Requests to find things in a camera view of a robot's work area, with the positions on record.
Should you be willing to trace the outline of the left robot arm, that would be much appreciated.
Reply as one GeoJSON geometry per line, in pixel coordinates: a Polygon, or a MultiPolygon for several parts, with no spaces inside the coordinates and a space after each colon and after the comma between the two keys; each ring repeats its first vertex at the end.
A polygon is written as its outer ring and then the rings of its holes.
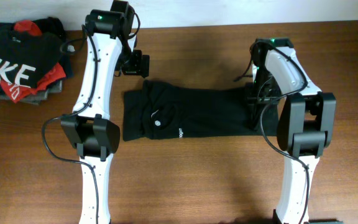
{"type": "Polygon", "coordinates": [[[137,34],[132,31],[133,22],[138,20],[127,1],[113,1],[108,11],[93,9],[85,18],[88,54],[83,82],[72,114],[60,120],[81,166],[80,223],[111,221],[109,171],[121,134],[110,120],[114,74],[149,75],[150,57],[136,48],[137,34]]]}

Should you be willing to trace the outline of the black Sydrogen t-shirt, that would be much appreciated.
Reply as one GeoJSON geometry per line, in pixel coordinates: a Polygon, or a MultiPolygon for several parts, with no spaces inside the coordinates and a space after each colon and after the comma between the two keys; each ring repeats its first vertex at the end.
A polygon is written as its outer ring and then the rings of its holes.
{"type": "Polygon", "coordinates": [[[189,89],[146,80],[124,93],[123,140],[260,136],[244,87],[189,89]]]}

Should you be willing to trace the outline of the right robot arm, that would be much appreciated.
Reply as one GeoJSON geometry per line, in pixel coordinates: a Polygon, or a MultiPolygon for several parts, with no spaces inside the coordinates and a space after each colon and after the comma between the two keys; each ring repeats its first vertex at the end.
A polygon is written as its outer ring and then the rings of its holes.
{"type": "Polygon", "coordinates": [[[308,204],[315,169],[333,136],[336,98],[306,74],[288,38],[256,39],[250,46],[252,84],[246,94],[249,126],[284,157],[280,200],[273,223],[309,223],[308,204]],[[264,115],[283,100],[277,143],[269,141],[264,115]]]}

